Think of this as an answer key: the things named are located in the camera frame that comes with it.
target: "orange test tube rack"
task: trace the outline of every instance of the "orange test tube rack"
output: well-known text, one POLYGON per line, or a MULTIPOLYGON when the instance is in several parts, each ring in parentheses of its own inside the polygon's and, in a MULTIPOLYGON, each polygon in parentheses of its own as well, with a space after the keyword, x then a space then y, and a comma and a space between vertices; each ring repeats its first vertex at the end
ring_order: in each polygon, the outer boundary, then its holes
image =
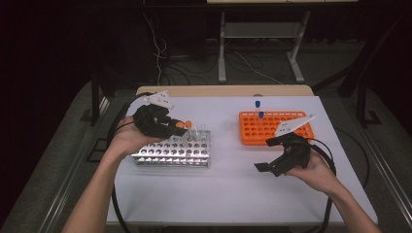
MULTIPOLYGON (((257 112, 240 112, 239 126, 242 144, 266 146, 266 140, 275 137, 280 122, 300 117, 306 117, 306 114, 302 111, 265 111, 263 118, 259 118, 257 112)), ((314 138, 309 122, 293 132, 304 138, 314 138)))

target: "wire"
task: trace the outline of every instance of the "wire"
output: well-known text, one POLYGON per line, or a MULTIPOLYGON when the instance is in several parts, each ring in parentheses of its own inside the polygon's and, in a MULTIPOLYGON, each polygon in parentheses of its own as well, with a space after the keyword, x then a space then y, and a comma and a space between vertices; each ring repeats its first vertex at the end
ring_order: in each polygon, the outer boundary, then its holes
POLYGON ((126 124, 123 124, 123 125, 119 126, 119 127, 116 129, 116 131, 118 131, 119 129, 125 127, 126 125, 129 125, 129 124, 132 124, 132 123, 134 123, 134 120, 133 120, 133 121, 130 121, 130 122, 126 123, 126 124))
POLYGON ((177 68, 171 67, 171 66, 168 66, 168 68, 172 69, 172 70, 175 70, 175 71, 179 72, 181 75, 183 75, 185 77, 185 79, 188 81, 188 85, 190 85, 190 79, 189 79, 188 75, 185 74, 185 72, 183 72, 183 71, 181 71, 177 68))
POLYGON ((113 207, 115 209, 116 216, 118 217, 119 223, 121 225, 121 228, 123 229, 124 232, 130 233, 130 230, 128 229, 123 216, 121 215, 120 209, 119 209, 119 203, 118 203, 118 197, 116 195, 116 186, 113 184, 113 189, 112 189, 112 202, 113 202, 113 207))
MULTIPOLYGON (((324 147, 326 147, 326 149, 329 151, 329 155, 330 158, 327 157, 327 155, 325 154, 325 152, 321 149, 319 149, 316 145, 312 146, 312 149, 314 149, 318 154, 321 155, 321 157, 326 161, 327 165, 329 166, 330 170, 332 171, 332 173, 336 176, 336 168, 334 166, 334 162, 333 162, 333 155, 330 151, 330 149, 327 147, 326 144, 324 144, 323 142, 317 140, 317 139, 312 139, 315 140, 318 143, 321 143, 322 145, 324 145, 324 147)), ((327 198, 327 202, 326 202, 326 209, 325 209, 325 215, 324 215, 324 222, 322 223, 321 229, 319 229, 318 233, 323 233, 326 231, 327 226, 329 224, 329 217, 330 217, 330 210, 332 207, 332 200, 328 197, 327 198)))
POLYGON ((170 78, 169 78, 169 76, 163 73, 163 77, 166 78, 166 80, 167 80, 167 85, 170 85, 170 78))
POLYGON ((243 67, 247 67, 247 70, 241 70, 239 68, 237 68, 235 65, 232 64, 232 62, 238 63, 236 60, 232 59, 230 56, 228 56, 227 54, 224 55, 224 61, 230 66, 232 67, 234 70, 237 70, 239 72, 242 73, 246 73, 246 74, 250 74, 253 73, 254 71, 251 70, 251 68, 249 66, 246 66, 245 64, 240 64, 243 67))
POLYGON ((167 56, 157 55, 156 53, 154 53, 154 56, 156 56, 157 58, 161 58, 161 59, 166 59, 167 58, 167 56))
POLYGON ((258 66, 252 65, 251 62, 248 62, 249 64, 248 64, 248 63, 245 63, 244 60, 237 61, 237 60, 231 58, 230 56, 227 56, 227 58, 228 58, 229 60, 232 60, 233 62, 237 63, 238 65, 240 65, 240 66, 242 66, 242 67, 248 68, 248 71, 244 71, 245 73, 251 73, 251 72, 253 72, 253 70, 251 70, 251 66, 252 66, 252 68, 254 68, 254 69, 260 69, 261 67, 263 67, 263 62, 260 60, 260 58, 258 58, 257 56, 254 56, 254 57, 255 57, 255 58, 257 59, 257 61, 259 62, 259 65, 258 65, 258 66))
POLYGON ((236 62, 236 63, 239 64, 239 65, 245 66, 245 67, 247 67, 247 68, 251 68, 251 67, 252 67, 252 68, 254 68, 254 69, 260 69, 260 68, 263 67, 263 62, 262 62, 261 59, 260 59, 258 56, 256 56, 256 55, 250 55, 250 54, 240 55, 240 53, 239 53, 239 52, 236 52, 236 51, 233 51, 233 53, 235 53, 237 56, 239 56, 239 57, 241 58, 240 61, 237 61, 237 60, 234 60, 234 59, 233 59, 233 61, 236 62), (245 62, 245 58, 244 58, 245 56, 250 56, 250 57, 255 58, 255 59, 257 60, 257 62, 258 62, 258 65, 252 65, 250 61, 246 61, 246 62, 245 62))
POLYGON ((241 54, 239 54, 238 52, 235 51, 234 53, 237 54, 238 56, 240 56, 240 58, 242 58, 242 59, 246 62, 246 64, 248 64, 249 67, 250 67, 255 73, 257 73, 258 75, 264 76, 264 77, 268 78, 269 80, 272 80, 272 81, 274 81, 274 82, 276 82, 276 83, 278 83, 278 84, 282 84, 281 82, 279 82, 279 81, 277 81, 277 80, 275 80, 275 79, 273 79, 273 78, 271 78, 271 77, 269 77, 269 76, 263 75, 261 72, 257 71, 257 70, 245 59, 245 57, 243 57, 243 56, 242 56, 241 54))
POLYGON ((327 145, 326 145, 325 143, 323 143, 322 141, 320 141, 320 140, 318 140, 318 139, 315 139, 315 138, 306 138, 306 139, 313 140, 313 141, 316 141, 316 142, 324 145, 324 147, 325 147, 325 148, 327 149, 327 151, 329 152, 330 159, 333 160, 332 152, 330 151, 330 149, 327 147, 327 145))
POLYGON ((207 83, 207 81, 205 79, 203 79, 203 77, 201 76, 189 76, 190 78, 198 78, 200 80, 202 80, 206 85, 209 85, 209 83, 207 83))
POLYGON ((333 126, 333 128, 336 129, 336 130, 338 130, 339 132, 345 134, 345 135, 348 136, 349 138, 351 138, 351 139, 360 147, 360 149, 361 149, 361 151, 362 151, 362 153, 363 153, 364 159, 365 159, 365 161, 366 161, 366 175, 365 175, 365 179, 364 179, 363 184, 362 184, 362 187, 363 187, 363 188, 366 188, 367 183, 368 183, 368 181, 369 181, 369 175, 370 175, 370 162, 369 162, 369 158, 368 158, 368 156, 367 156, 366 150, 365 150, 364 147, 361 145, 361 143, 360 143, 357 139, 355 139, 354 136, 350 135, 348 132, 345 132, 344 130, 342 130, 342 129, 338 128, 338 127, 334 127, 334 126, 333 126))
POLYGON ((170 79, 170 81, 171 81, 174 85, 177 85, 177 84, 176 84, 176 80, 175 80, 173 77, 169 76, 169 79, 170 79))
POLYGON ((176 62, 171 63, 170 65, 179 66, 180 68, 182 68, 182 69, 184 69, 184 70, 186 70, 190 73, 193 73, 193 74, 196 74, 196 75, 201 75, 201 74, 206 74, 206 73, 211 72, 213 70, 213 68, 215 68, 217 63, 218 63, 218 57, 216 57, 216 59, 214 59, 212 66, 210 68, 204 70, 204 71, 191 71, 190 69, 186 68, 183 65, 177 64, 176 62))
MULTIPOLYGON (((159 65, 159 62, 158 62, 158 61, 159 61, 159 59, 160 59, 161 51, 160 51, 160 48, 159 48, 158 45, 157 45, 155 30, 153 29, 152 24, 149 22, 148 17, 146 16, 146 14, 143 14, 143 16, 145 17, 146 23, 149 25, 149 27, 150 27, 150 29, 151 29, 151 31, 152 31, 152 35, 153 35, 153 39, 154 39, 154 46, 155 46, 155 48, 157 49, 157 54, 155 54, 155 57, 156 57, 155 67, 156 67, 157 70, 158 70, 157 85, 160 85, 161 68, 160 68, 160 65, 159 65)), ((164 49, 163 49, 162 51, 166 50, 166 42, 165 42, 164 40, 163 40, 163 42, 164 42, 164 49)))

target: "floor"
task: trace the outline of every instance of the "floor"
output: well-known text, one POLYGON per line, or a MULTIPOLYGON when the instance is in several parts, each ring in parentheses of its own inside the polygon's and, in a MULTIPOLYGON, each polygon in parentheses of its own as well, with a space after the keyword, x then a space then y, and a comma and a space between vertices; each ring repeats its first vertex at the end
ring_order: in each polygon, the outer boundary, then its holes
MULTIPOLYGON (((207 55, 201 60, 193 59, 180 50, 173 50, 171 59, 167 61, 160 58, 159 62, 164 66, 159 83, 222 84, 217 76, 217 41, 210 40, 207 43, 207 55)), ((312 86, 346 68, 357 58, 362 46, 363 43, 357 41, 303 43, 297 62, 305 79, 304 83, 312 86)), ((225 47, 225 84, 296 84, 286 59, 286 51, 292 47, 291 41, 232 40, 225 47)), ((412 170, 409 165, 412 139, 371 90, 367 93, 366 109, 376 113, 382 123, 369 125, 366 129, 361 127, 355 118, 357 96, 340 98, 336 92, 340 83, 341 81, 332 83, 315 94, 321 97, 360 182, 364 183, 368 176, 364 189, 379 218, 380 228, 384 232, 412 232, 411 219, 404 216, 405 209, 401 207, 403 201, 406 208, 411 208, 410 202, 407 203, 408 199, 402 200, 402 197, 412 197, 412 170), (382 170, 382 163, 391 168, 395 178, 388 178, 386 171, 382 170), (370 164, 368 175, 367 164, 370 164)), ((90 126, 89 121, 89 83, 79 92, 1 229, 2 233, 59 232, 97 166, 97 163, 87 161, 88 158, 98 159, 101 155, 99 151, 92 152, 92 147, 96 145, 98 149, 104 148, 101 140, 110 126, 109 122, 113 121, 122 103, 134 92, 130 89, 119 90, 114 98, 102 101, 102 116, 94 126, 90 126)), ((140 230, 158 231, 156 228, 140 230)), ((273 232, 274 229, 260 229, 261 232, 266 230, 273 232)), ((305 227, 290 229, 291 232, 307 230, 305 227)), ((115 225, 108 226, 107 232, 122 230, 115 225)), ((344 226, 330 226, 326 232, 347 230, 344 226)))

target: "orange cap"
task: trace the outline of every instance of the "orange cap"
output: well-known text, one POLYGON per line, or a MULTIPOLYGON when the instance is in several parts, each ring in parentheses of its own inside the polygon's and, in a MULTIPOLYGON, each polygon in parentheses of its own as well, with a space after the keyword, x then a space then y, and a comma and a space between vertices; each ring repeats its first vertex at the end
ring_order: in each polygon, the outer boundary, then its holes
POLYGON ((185 128, 185 124, 184 124, 183 122, 181 122, 181 121, 178 121, 178 122, 176 123, 176 127, 185 128))
POLYGON ((191 128, 191 121, 190 121, 190 120, 186 120, 185 126, 186 126, 186 128, 191 128))

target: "human arm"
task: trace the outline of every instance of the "human arm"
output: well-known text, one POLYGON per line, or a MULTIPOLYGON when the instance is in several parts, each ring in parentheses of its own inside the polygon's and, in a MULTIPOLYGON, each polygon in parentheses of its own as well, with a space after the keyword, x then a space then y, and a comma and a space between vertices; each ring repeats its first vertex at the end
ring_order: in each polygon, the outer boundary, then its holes
POLYGON ((143 146, 161 141, 143 135, 133 124, 131 116, 127 116, 119 125, 124 126, 117 130, 62 232, 104 232, 115 176, 121 161, 143 146))
POLYGON ((309 164, 305 169, 295 167, 289 170, 287 175, 295 176, 326 194, 342 215, 349 232, 381 232, 352 193, 334 176, 315 151, 311 150, 309 164))

